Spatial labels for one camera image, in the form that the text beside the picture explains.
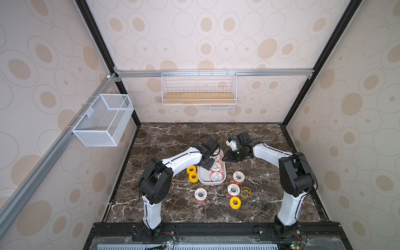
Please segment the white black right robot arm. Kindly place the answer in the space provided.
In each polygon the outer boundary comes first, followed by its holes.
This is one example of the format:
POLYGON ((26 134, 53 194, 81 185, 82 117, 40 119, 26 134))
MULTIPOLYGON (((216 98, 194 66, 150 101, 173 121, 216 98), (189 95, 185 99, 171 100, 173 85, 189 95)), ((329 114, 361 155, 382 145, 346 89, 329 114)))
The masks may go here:
POLYGON ((262 141, 257 142, 247 132, 228 138, 226 144, 230 149, 225 153, 223 161, 236 163, 258 158, 278 167, 284 195, 276 224, 282 228, 294 227, 305 196, 317 184, 306 156, 301 152, 285 152, 262 141))

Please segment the white plastic storage box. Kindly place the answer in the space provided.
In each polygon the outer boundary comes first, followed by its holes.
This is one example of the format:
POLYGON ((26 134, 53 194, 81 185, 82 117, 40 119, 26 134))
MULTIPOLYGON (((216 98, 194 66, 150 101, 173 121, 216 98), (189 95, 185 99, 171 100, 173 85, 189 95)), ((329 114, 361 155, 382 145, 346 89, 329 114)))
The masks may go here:
POLYGON ((211 170, 206 170, 203 167, 198 166, 197 167, 197 173, 198 173, 198 178, 199 178, 199 181, 200 181, 201 184, 215 186, 215 185, 221 185, 225 181, 227 173, 226 173, 225 163, 222 160, 222 158, 224 157, 224 153, 223 153, 222 150, 220 150, 219 153, 221 154, 221 160, 220 161, 215 161, 215 162, 218 162, 218 163, 221 164, 220 173, 223 175, 223 180, 220 181, 220 182, 212 182, 211 181, 211 174, 212 174, 211 170))

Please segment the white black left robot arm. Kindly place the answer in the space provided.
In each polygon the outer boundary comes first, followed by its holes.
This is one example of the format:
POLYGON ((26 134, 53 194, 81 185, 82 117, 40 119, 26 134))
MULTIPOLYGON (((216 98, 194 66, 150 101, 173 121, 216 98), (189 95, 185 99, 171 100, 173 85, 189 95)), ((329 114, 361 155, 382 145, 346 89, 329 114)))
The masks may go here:
POLYGON ((161 224, 161 202, 167 196, 172 179, 190 166, 210 171, 215 152, 220 148, 217 140, 197 143, 186 151, 166 159, 152 158, 139 179, 139 195, 144 204, 143 223, 154 230, 161 224))

